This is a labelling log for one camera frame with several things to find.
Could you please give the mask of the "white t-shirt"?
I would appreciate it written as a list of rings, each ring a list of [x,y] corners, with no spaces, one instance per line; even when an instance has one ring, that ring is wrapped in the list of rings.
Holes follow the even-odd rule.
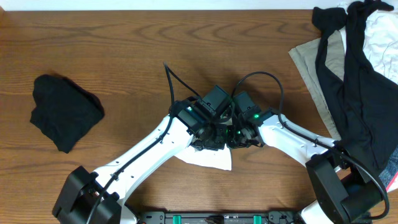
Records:
[[[231,151],[226,146],[224,149],[219,149],[217,151],[209,149],[198,151],[193,146],[189,146],[177,153],[175,157],[188,164],[197,166],[211,167],[221,170],[232,169]]]

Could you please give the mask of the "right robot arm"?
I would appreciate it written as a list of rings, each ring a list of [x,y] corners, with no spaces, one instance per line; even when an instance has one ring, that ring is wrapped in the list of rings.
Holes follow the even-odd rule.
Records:
[[[371,223],[368,211],[380,202],[389,210],[386,189],[362,162],[272,108],[263,111],[250,96],[233,97],[229,147],[270,146],[303,165],[316,200],[300,211],[302,223]]]

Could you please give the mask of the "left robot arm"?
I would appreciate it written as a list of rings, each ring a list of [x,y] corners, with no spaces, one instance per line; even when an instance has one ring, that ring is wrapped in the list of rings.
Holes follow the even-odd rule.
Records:
[[[173,156],[188,164],[231,170],[227,127],[218,122],[230,103],[219,86],[203,98],[174,102],[158,127],[122,156],[93,172],[82,166],[71,172],[53,216],[60,223],[137,223],[127,199]]]

